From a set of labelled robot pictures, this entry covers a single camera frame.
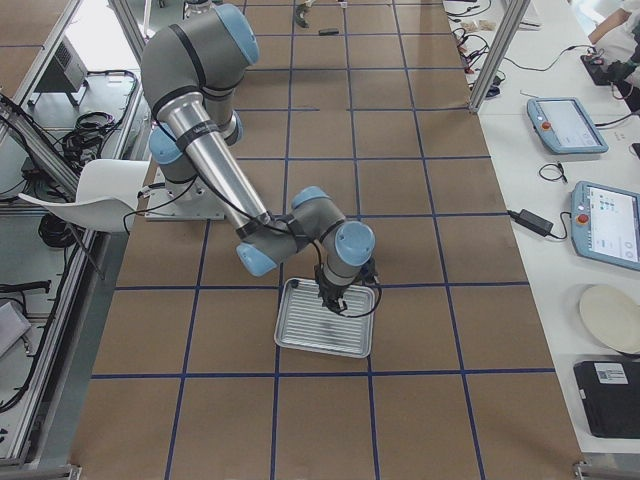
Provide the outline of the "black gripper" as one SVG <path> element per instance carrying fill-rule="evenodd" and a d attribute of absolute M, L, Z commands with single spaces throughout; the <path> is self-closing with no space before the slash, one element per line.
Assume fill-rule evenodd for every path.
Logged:
<path fill-rule="evenodd" d="M 315 281 L 319 287 L 319 297 L 322 305 L 329 310 L 336 306 L 336 313 L 342 314 L 348 309 L 343 299 L 344 292 L 354 282 L 354 276 L 342 277 L 332 273 L 316 273 Z"/>

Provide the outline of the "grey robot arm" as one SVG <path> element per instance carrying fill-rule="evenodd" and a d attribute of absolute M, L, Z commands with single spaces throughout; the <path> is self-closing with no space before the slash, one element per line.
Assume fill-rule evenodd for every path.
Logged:
<path fill-rule="evenodd" d="M 291 211 L 273 216 L 232 155 L 227 141 L 240 124 L 231 102 L 245 70 L 259 59 L 249 22 L 232 4 L 214 6 L 159 31 L 141 58 L 144 96 L 196 176 L 221 200 L 245 268 L 260 277 L 308 245 L 320 243 L 315 282 L 324 307 L 343 315 L 346 290 L 375 282 L 375 235 L 349 221 L 316 186 L 300 191 Z"/>

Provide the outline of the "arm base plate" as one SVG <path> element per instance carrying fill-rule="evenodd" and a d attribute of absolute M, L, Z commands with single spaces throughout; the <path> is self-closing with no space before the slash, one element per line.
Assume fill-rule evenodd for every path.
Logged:
<path fill-rule="evenodd" d="M 224 220 L 225 212 L 218 197 L 196 177 L 193 181 L 176 184 L 165 179 L 157 169 L 155 183 L 163 186 L 152 189 L 145 217 L 150 221 Z"/>

